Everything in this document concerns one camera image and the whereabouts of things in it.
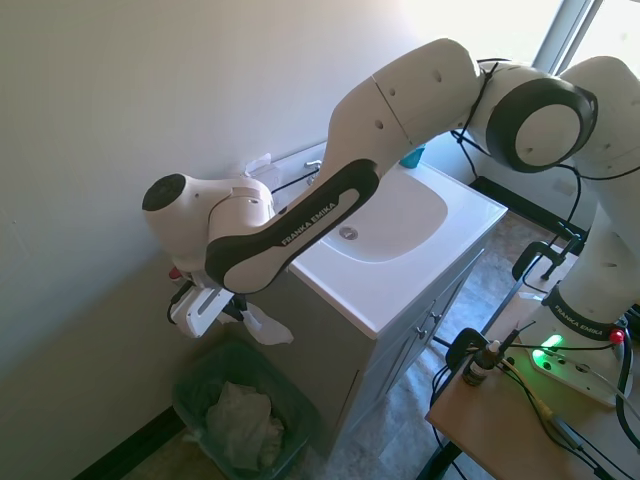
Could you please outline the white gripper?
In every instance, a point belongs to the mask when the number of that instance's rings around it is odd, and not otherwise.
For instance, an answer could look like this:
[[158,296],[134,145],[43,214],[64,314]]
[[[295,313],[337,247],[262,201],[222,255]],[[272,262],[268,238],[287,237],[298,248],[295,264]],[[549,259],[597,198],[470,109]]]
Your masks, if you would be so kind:
[[222,312],[222,323],[235,322],[236,318],[244,321],[244,314],[248,311],[245,298],[234,298],[233,307],[225,307],[234,294],[223,288],[195,287],[188,296],[187,326],[190,331],[207,331]]

